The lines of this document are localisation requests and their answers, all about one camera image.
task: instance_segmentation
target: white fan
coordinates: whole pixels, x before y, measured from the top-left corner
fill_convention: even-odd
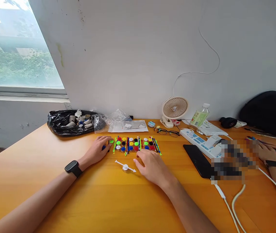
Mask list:
[[[171,119],[180,119],[186,113],[188,106],[189,104],[187,100],[183,97],[170,97],[163,103],[163,117],[160,119],[160,122],[166,128],[172,128],[173,123],[171,122]]]

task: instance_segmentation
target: black phone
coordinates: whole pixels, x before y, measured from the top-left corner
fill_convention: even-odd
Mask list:
[[[202,178],[211,178],[212,167],[196,145],[183,145]]]

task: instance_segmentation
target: white power strip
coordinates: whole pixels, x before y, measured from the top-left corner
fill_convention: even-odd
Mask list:
[[[204,139],[202,139],[195,133],[192,135],[192,133],[188,129],[182,129],[180,131],[180,134],[191,144],[196,145],[199,148],[199,150],[203,152],[206,156],[208,156],[210,159],[221,158],[221,143],[217,144],[215,147],[212,146],[209,148],[205,146],[206,141]]]

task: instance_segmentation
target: plastic water bottle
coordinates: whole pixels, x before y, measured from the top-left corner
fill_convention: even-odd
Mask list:
[[[210,104],[206,104],[206,103],[203,104],[202,106],[203,108],[200,110],[197,110],[193,115],[193,118],[190,124],[197,128],[200,127],[209,114],[209,110],[208,110],[209,106]]]

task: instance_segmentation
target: wooden table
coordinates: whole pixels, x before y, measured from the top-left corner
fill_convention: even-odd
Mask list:
[[[153,121],[162,127],[159,120]],[[233,139],[244,140],[250,135],[276,142],[243,128],[225,131]],[[99,135],[102,134],[62,138],[51,133],[45,124],[1,152],[0,218],[63,172],[69,162],[83,156]],[[154,136],[162,159],[201,210],[220,232],[236,232],[217,190],[210,180],[200,177],[183,149],[182,145],[189,143],[182,136],[159,135],[152,128],[149,132],[119,135]],[[111,150],[72,185],[37,232],[185,232],[171,202],[159,187],[139,171],[124,173],[115,163],[117,159],[136,168],[135,155],[130,153],[125,157],[120,152],[113,155]],[[246,189],[235,205],[241,223],[247,232],[276,232],[276,187],[258,170],[248,171],[247,179]],[[229,204],[242,187],[240,181],[220,186]]]

